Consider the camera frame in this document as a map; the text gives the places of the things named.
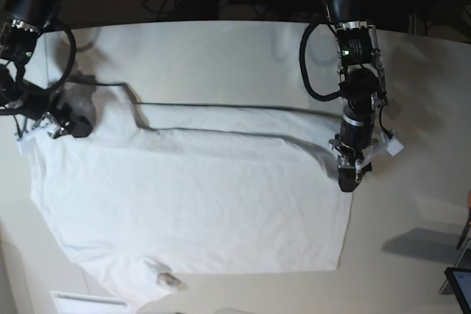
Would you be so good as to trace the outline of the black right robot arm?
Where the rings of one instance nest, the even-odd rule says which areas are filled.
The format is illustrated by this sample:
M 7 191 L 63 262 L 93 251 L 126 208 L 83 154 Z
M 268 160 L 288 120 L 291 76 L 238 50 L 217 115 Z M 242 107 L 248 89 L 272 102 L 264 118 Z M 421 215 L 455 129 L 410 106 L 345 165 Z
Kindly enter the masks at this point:
M 71 29 L 58 18 L 63 0 L 6 0 L 1 17 L 1 115 L 21 115 L 39 125 L 48 121 L 52 137 L 86 138 L 93 124 L 62 100 L 62 89 L 71 75 L 77 43 Z M 69 56 L 62 76 L 47 88 L 25 79 L 38 39 L 53 31 L 64 32 Z

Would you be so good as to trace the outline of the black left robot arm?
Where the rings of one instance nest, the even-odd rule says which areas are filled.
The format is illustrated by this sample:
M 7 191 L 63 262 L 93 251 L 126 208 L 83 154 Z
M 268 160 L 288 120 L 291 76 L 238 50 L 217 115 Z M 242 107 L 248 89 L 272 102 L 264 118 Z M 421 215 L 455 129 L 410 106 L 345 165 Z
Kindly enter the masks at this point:
M 391 134 L 383 130 L 382 141 L 374 139 L 376 121 L 388 104 L 386 80 L 376 27 L 362 15 L 357 0 L 321 0 L 325 12 L 306 26 L 300 41 L 299 64 L 309 96 L 320 102 L 345 100 L 339 133 L 329 144 L 336 150 L 338 184 L 352 193 L 372 171 L 373 154 L 385 146 Z M 338 48 L 338 90 L 321 94 L 313 89 L 306 65 L 307 45 L 319 25 L 333 34 Z

